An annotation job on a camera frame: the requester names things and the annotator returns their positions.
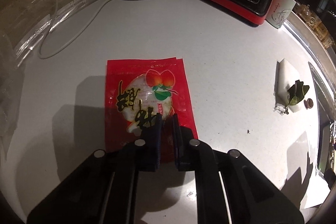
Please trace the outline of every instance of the white countertop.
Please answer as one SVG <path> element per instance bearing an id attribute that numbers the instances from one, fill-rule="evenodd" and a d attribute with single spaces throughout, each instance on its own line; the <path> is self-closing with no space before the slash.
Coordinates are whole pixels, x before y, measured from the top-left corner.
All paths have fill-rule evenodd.
<path id="1" fill-rule="evenodd" d="M 102 1 L 62 23 L 42 53 L 77 33 Z M 277 61 L 286 58 L 317 105 L 308 66 L 315 63 L 286 30 L 267 22 L 251 28 L 200 0 L 112 0 L 65 50 L 47 60 L 35 54 L 26 65 L 17 129 L 0 165 L 1 191 L 22 219 L 104 148 L 107 60 L 169 57 L 184 60 L 202 141 L 224 152 L 240 150 L 279 188 L 298 168 L 303 180 L 307 152 L 314 165 L 317 157 L 318 109 L 280 115 L 274 82 Z M 149 188 L 150 198 L 141 198 Z M 142 221 L 136 223 L 196 223 L 192 172 L 163 165 L 155 174 L 141 174 L 138 189 Z"/>

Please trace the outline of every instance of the red trim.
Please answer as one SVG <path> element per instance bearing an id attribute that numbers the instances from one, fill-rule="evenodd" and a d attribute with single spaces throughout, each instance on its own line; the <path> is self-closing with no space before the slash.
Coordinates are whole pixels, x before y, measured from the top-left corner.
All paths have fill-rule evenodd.
<path id="1" fill-rule="evenodd" d="M 261 25 L 265 21 L 266 15 L 263 17 L 259 17 L 256 14 L 252 13 L 251 11 L 245 9 L 244 7 L 241 7 L 240 5 L 230 1 L 230 0 L 212 0 L 213 2 L 218 3 L 219 5 L 222 5 L 225 8 L 228 8 L 229 10 L 235 12 L 238 15 L 241 15 L 242 17 L 246 18 L 247 20 Z"/>

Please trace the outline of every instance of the power cord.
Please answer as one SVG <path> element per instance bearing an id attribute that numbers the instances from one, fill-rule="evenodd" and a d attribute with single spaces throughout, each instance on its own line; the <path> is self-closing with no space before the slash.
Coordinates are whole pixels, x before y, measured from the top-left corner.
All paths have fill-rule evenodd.
<path id="1" fill-rule="evenodd" d="M 83 26 L 82 29 L 80 29 L 80 31 L 74 36 L 72 37 L 67 43 L 65 43 L 62 47 L 60 47 L 59 49 L 57 49 L 55 52 L 52 52 L 51 54 L 49 55 L 46 55 L 46 56 L 43 56 L 42 53 L 41 53 L 41 48 L 42 48 L 42 45 L 45 41 L 45 39 L 47 38 L 49 32 L 50 32 L 50 29 L 52 28 L 53 26 L 53 23 L 55 21 L 55 18 L 56 18 L 56 15 L 57 15 L 57 11 L 58 11 L 58 0 L 55 0 L 55 12 L 53 14 L 53 16 L 51 17 L 51 21 L 50 21 L 50 24 L 48 25 L 45 33 L 43 34 L 43 37 L 39 43 L 39 46 L 38 46 L 38 57 L 40 59 L 48 59 L 50 57 L 53 57 L 54 55 L 58 54 L 59 52 L 61 52 L 62 50 L 64 50 L 67 46 L 69 46 L 77 37 L 79 37 L 81 35 L 81 33 L 90 25 L 90 23 L 95 19 L 95 17 L 97 16 L 97 14 L 100 12 L 100 10 L 104 7 L 104 5 L 106 3 L 108 3 L 109 1 L 111 0 L 105 0 L 101 5 L 100 7 L 97 9 L 97 11 L 93 14 L 93 16 L 91 17 L 91 19 Z"/>

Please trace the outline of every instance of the red snack package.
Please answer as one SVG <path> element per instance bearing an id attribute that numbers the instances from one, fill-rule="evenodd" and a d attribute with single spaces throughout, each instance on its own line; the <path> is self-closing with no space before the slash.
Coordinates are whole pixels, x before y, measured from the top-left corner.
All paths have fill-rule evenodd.
<path id="1" fill-rule="evenodd" d="M 181 126 L 198 138 L 182 59 L 109 60 L 105 85 L 105 146 L 120 150 L 152 126 L 177 113 Z M 161 161 L 174 160 L 171 130 L 161 136 Z"/>

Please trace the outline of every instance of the mug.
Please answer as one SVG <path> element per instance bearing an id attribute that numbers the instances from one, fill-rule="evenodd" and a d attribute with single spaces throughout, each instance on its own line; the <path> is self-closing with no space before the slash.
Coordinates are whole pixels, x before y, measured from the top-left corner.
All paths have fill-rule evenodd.
<path id="1" fill-rule="evenodd" d="M 281 28 L 295 4 L 295 0 L 272 0 L 266 20 L 277 29 Z"/>

